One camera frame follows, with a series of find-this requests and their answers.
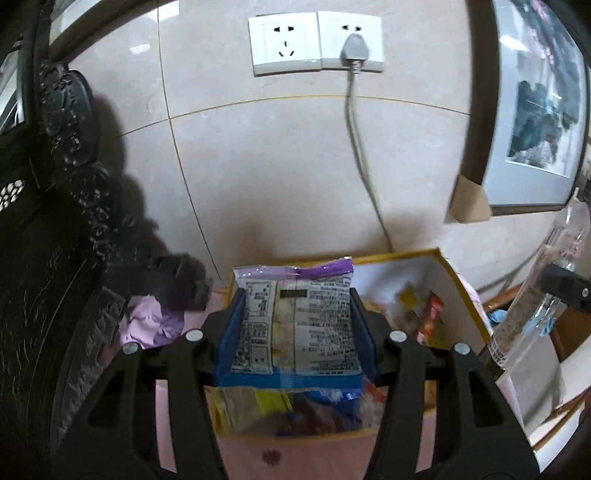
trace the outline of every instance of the picture frame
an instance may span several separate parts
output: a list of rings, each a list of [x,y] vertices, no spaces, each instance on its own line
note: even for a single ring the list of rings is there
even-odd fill
[[[472,108],[451,213],[470,222],[561,209],[587,147],[588,30],[574,12],[558,17],[542,0],[468,6]]]

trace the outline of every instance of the purple cloth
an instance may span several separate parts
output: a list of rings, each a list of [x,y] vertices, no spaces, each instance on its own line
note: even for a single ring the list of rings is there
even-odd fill
[[[174,312],[160,305],[153,296],[133,297],[121,321],[121,344],[137,342],[153,348],[174,342],[183,332],[184,312]]]

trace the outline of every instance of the wall outlet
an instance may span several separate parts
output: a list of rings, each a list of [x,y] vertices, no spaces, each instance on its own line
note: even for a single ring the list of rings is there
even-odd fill
[[[255,75],[320,70],[315,13],[262,15],[248,19]]]
[[[342,58],[343,45],[349,35],[357,33],[363,37],[369,48],[369,59],[363,63],[362,70],[370,72],[384,70],[384,39],[380,17],[318,12],[318,26],[322,68],[348,69],[350,63]]]

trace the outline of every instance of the nutrition label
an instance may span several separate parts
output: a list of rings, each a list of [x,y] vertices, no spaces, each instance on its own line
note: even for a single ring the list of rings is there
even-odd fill
[[[247,300],[235,372],[361,372],[353,344],[351,274],[322,280],[240,280]]]
[[[276,281],[245,280],[246,307],[232,371],[272,374],[271,331]]]
[[[295,301],[295,371],[303,375],[361,372],[353,344],[350,276],[310,281]]]

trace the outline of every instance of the plastic bottle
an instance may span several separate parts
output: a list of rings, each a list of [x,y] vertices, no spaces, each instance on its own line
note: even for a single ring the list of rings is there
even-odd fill
[[[544,269],[550,264],[557,264],[573,271],[574,261],[583,251],[590,228],[589,208],[578,201],[575,195],[557,214],[505,320],[496,328],[488,346],[480,354],[481,360],[495,378],[511,373],[560,303],[558,297],[543,292],[540,287]]]

